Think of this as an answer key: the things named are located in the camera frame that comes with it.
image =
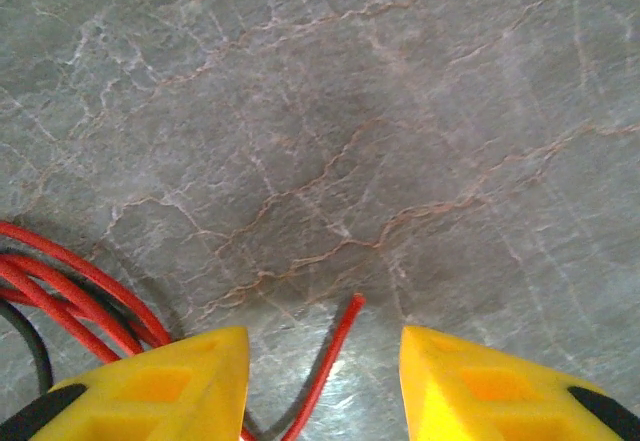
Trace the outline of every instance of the gray marble surface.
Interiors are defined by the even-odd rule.
[[[243,324],[275,439],[406,439],[414,323],[640,413],[640,0],[1,0],[3,218],[176,337]],[[97,361],[39,313],[58,379]],[[7,324],[2,415],[36,394]]]

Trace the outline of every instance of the red wire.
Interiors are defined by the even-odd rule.
[[[39,308],[37,303],[31,301],[28,296],[26,296],[22,291],[18,291],[17,289],[4,288],[0,286],[0,298],[5,299],[6,301],[9,301],[11,303],[18,303],[25,306]],[[57,299],[54,297],[52,297],[51,299],[52,302],[58,305],[58,307],[66,310],[72,316],[96,322],[95,319],[93,319],[90,315],[85,314],[82,309],[73,304],[71,301],[68,301],[66,299]],[[129,321],[129,325],[131,326],[131,329],[133,329],[133,332],[136,333],[136,335],[142,341],[147,343],[152,348],[159,348],[160,346],[162,346],[158,343],[158,340],[153,337],[153,334],[151,334],[151,332],[140,323]]]
[[[335,363],[338,355],[340,354],[342,345],[344,344],[344,341],[347,338],[347,335],[349,334],[349,331],[351,330],[351,327],[353,326],[358,313],[365,305],[365,303],[366,299],[361,294],[355,294],[353,298],[351,298],[349,307],[342,316],[336,332],[333,335],[333,339],[331,340],[331,344],[329,345],[329,349],[327,350],[327,354],[322,360],[322,364],[320,365],[318,374],[313,380],[311,391],[309,391],[307,398],[304,400],[302,409],[300,409],[300,412],[298,412],[298,415],[293,421],[293,424],[289,427],[285,435],[282,437],[282,441],[292,441],[296,439],[300,435],[300,432],[302,432],[305,424],[307,424],[307,421],[309,421],[311,413],[313,413],[313,409],[316,407],[318,399],[320,399],[320,395],[322,394],[324,385],[327,383],[327,378],[329,377],[329,373],[331,372],[333,363]],[[256,441],[255,436],[253,436],[244,427],[242,428],[241,436],[244,441]]]
[[[86,276],[102,289],[107,291],[118,301],[133,311],[140,321],[153,333],[162,344],[171,342],[169,333],[164,329],[158,318],[151,312],[145,304],[140,301],[131,291],[120,285],[115,279],[107,276],[88,261],[72,253],[68,249],[59,246],[53,241],[49,241],[31,231],[15,226],[5,221],[0,221],[0,234],[16,239],[24,244],[28,244],[40,251],[68,264],[83,276]]]
[[[143,351],[140,343],[120,323],[113,319],[98,302],[55,269],[37,259],[26,256],[7,254],[2,256],[2,259],[57,289],[69,301],[80,308],[85,317],[88,317],[104,329],[128,355],[138,354]]]
[[[38,307],[63,326],[104,363],[111,363],[120,359],[120,356],[109,349],[100,338],[84,327],[80,321],[64,309],[61,309],[56,303],[52,302],[52,296],[38,286],[38,283],[29,279],[29,277],[15,265],[0,259],[0,276],[20,289],[31,301],[37,303]]]

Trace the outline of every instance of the yellow plastic part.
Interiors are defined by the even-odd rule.
[[[411,441],[620,441],[567,391],[581,379],[407,326],[400,382]]]
[[[87,391],[33,441],[238,441],[249,339],[224,328],[66,379]]]

